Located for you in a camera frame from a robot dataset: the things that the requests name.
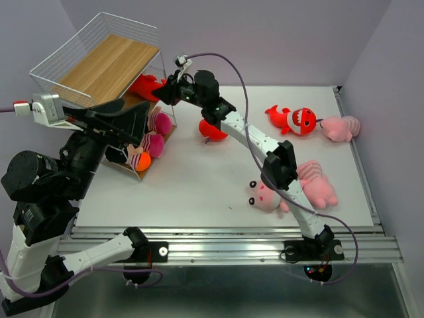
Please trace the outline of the boy doll pink hat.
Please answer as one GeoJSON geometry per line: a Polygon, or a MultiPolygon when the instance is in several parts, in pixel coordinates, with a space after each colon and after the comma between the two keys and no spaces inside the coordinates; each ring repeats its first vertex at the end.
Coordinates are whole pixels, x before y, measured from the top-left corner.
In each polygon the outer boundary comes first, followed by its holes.
{"type": "Polygon", "coordinates": [[[160,106],[153,108],[152,112],[148,116],[147,125],[148,131],[161,135],[170,133],[173,127],[170,117],[168,114],[162,112],[162,108],[160,106]]]}
{"type": "Polygon", "coordinates": [[[164,137],[155,132],[146,133],[141,141],[140,147],[147,152],[152,158],[161,157],[165,146],[164,137]]]}

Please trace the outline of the boy doll black hair orange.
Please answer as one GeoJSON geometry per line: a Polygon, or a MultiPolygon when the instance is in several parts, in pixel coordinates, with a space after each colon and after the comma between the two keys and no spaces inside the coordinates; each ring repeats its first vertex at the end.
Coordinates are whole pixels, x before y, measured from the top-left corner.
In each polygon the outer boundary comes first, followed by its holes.
{"type": "Polygon", "coordinates": [[[127,146],[128,160],[127,164],[131,166],[136,172],[143,172],[147,170],[152,159],[143,147],[139,146],[135,148],[132,144],[127,146]]]}

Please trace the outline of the red whale plush back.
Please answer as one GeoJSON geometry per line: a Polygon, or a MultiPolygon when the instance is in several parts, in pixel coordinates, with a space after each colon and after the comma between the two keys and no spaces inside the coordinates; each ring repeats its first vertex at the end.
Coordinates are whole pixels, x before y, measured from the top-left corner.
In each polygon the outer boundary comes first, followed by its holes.
{"type": "Polygon", "coordinates": [[[213,125],[210,125],[205,119],[199,122],[198,129],[203,137],[204,143],[221,142],[228,137],[228,134],[220,131],[213,125]]]}

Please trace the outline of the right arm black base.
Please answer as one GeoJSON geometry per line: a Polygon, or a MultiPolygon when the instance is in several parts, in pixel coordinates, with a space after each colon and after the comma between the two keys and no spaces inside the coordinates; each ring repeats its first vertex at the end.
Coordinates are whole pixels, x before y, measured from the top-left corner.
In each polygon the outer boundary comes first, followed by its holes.
{"type": "Polygon", "coordinates": [[[342,261],[345,255],[340,240],[333,239],[324,248],[306,240],[287,240],[280,259],[287,264],[303,263],[303,271],[310,281],[326,284],[333,275],[331,262],[342,261]]]}

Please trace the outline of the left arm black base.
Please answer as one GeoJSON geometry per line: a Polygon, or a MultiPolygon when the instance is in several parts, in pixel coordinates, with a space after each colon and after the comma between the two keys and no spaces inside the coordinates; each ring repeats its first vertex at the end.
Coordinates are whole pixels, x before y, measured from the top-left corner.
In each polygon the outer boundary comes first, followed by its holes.
{"type": "MultiPolygon", "coordinates": [[[[168,261],[168,247],[166,241],[150,242],[145,234],[137,227],[127,228],[123,234],[130,239],[134,251],[124,263],[143,263],[144,266],[124,266],[125,270],[152,270],[155,262],[165,263],[168,261]]],[[[134,286],[146,285],[152,272],[137,272],[123,274],[129,284],[134,286]]]]}

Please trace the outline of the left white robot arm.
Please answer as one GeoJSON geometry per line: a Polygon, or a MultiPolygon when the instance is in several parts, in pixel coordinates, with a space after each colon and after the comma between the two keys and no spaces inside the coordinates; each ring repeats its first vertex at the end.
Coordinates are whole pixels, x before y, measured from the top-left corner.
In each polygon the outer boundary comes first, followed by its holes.
{"type": "Polygon", "coordinates": [[[76,130],[57,158],[26,150],[10,161],[1,179],[16,202],[11,247],[1,258],[6,315],[55,302],[86,270],[148,255],[148,240],[136,227],[73,256],[52,256],[51,250],[78,213],[73,202],[85,197],[106,150],[140,144],[149,111],[147,101],[125,108],[122,99],[89,109],[65,108],[65,122],[76,130]]]}

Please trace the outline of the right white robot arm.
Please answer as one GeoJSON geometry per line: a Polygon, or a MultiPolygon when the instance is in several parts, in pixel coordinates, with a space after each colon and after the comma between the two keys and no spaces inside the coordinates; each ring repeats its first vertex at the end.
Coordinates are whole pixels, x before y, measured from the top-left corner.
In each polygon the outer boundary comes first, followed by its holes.
{"type": "Polygon", "coordinates": [[[152,91],[153,96],[167,105],[185,101],[200,107],[202,117],[210,125],[247,147],[260,168],[265,185],[295,206],[291,212],[305,240],[307,255],[320,258],[326,254],[334,234],[313,210],[302,190],[293,144],[279,142],[248,124],[247,116],[221,97],[219,83],[210,71],[198,71],[192,81],[179,78],[179,75],[179,71],[170,75],[162,87],[152,91]]]}

